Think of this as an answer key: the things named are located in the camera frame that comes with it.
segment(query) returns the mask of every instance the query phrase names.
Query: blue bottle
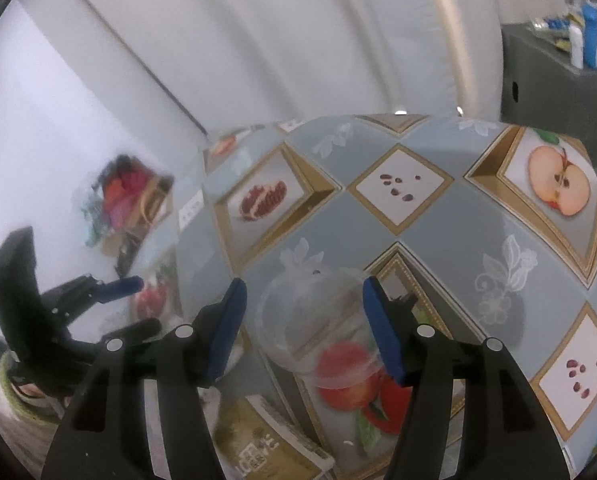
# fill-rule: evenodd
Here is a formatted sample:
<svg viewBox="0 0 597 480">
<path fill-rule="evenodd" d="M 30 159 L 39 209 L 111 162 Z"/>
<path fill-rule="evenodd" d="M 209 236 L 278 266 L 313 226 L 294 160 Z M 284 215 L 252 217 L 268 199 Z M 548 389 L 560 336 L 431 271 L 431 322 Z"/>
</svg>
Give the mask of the blue bottle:
<svg viewBox="0 0 597 480">
<path fill-rule="evenodd" d="M 583 32 L 583 60 L 590 68 L 597 69 L 597 7 L 583 6 L 585 31 Z"/>
</svg>

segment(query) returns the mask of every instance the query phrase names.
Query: white screw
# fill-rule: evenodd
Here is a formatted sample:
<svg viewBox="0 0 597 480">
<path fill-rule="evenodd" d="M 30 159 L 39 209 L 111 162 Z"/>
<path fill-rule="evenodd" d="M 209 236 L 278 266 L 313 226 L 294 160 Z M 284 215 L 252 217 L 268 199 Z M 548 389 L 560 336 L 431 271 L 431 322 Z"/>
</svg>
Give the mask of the white screw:
<svg viewBox="0 0 597 480">
<path fill-rule="evenodd" d="M 117 350 L 120 350 L 121 348 L 123 348 L 123 341 L 121 341 L 120 339 L 110 339 L 107 342 L 106 348 L 110 351 L 110 352 L 115 352 Z"/>
<path fill-rule="evenodd" d="M 430 325 L 419 325 L 416 329 L 416 333 L 418 333 L 421 337 L 432 337 L 436 331 L 434 330 L 433 326 Z"/>
<path fill-rule="evenodd" d="M 503 350 L 503 343 L 501 343 L 496 337 L 491 337 L 485 344 L 492 352 L 500 352 Z"/>
<path fill-rule="evenodd" d="M 181 339 L 185 339 L 186 337 L 191 336 L 193 333 L 194 329 L 192 328 L 192 325 L 181 325 L 176 329 L 176 331 L 174 331 L 174 334 Z"/>
</svg>

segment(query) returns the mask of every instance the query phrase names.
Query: white flower pattern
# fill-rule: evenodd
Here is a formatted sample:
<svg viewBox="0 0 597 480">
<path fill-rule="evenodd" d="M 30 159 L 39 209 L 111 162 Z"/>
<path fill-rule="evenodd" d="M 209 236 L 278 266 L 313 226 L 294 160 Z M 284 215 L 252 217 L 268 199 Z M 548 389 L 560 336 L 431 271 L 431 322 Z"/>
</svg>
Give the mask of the white flower pattern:
<svg viewBox="0 0 597 480">
<path fill-rule="evenodd" d="M 335 134 L 328 134 L 312 148 L 312 153 L 318 154 L 321 158 L 327 158 L 332 153 L 334 146 L 345 147 L 347 140 L 354 135 L 352 123 L 345 123 L 339 126 Z"/>
<path fill-rule="evenodd" d="M 309 243 L 305 238 L 301 238 L 298 244 L 292 249 L 284 249 L 280 252 L 278 259 L 283 264 L 286 270 L 298 269 L 299 267 L 306 264 L 319 264 L 323 261 L 325 253 L 321 251 L 319 254 L 314 254 L 306 259 L 307 253 L 309 252 Z"/>
<path fill-rule="evenodd" d="M 474 281 L 477 292 L 483 292 L 479 303 L 481 320 L 488 324 L 503 324 L 507 321 L 512 306 L 509 293 L 525 288 L 530 271 L 539 263 L 537 254 L 531 249 L 521 251 L 514 235 L 508 236 L 502 246 L 505 263 L 488 254 L 483 254 L 483 269 Z"/>
<path fill-rule="evenodd" d="M 481 137 L 489 136 L 490 130 L 496 130 L 499 126 L 487 121 L 479 121 L 478 119 L 461 119 L 459 121 L 459 129 L 474 128 L 474 131 Z"/>
</svg>

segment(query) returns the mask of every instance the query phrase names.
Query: toothpaste tube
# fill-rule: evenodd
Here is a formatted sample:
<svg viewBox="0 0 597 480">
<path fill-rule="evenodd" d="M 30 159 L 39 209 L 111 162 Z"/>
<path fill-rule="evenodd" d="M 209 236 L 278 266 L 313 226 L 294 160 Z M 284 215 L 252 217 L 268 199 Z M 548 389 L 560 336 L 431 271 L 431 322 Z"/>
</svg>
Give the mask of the toothpaste tube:
<svg viewBox="0 0 597 480">
<path fill-rule="evenodd" d="M 531 30 L 540 36 L 566 38 L 569 33 L 570 20 L 565 18 L 538 18 L 531 21 Z"/>
<path fill-rule="evenodd" d="M 597 69 L 597 7 L 592 4 L 583 6 L 585 31 L 583 32 L 583 60 L 585 64 Z"/>
</svg>

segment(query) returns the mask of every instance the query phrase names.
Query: white bottle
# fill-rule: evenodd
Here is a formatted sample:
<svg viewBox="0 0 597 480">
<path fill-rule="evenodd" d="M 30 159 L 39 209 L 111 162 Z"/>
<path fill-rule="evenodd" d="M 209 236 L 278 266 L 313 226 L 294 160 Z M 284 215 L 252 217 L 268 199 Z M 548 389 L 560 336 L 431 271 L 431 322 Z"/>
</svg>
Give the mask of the white bottle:
<svg viewBox="0 0 597 480">
<path fill-rule="evenodd" d="M 570 44 L 572 53 L 570 63 L 578 69 L 583 68 L 583 33 L 576 25 L 570 25 Z"/>
</svg>

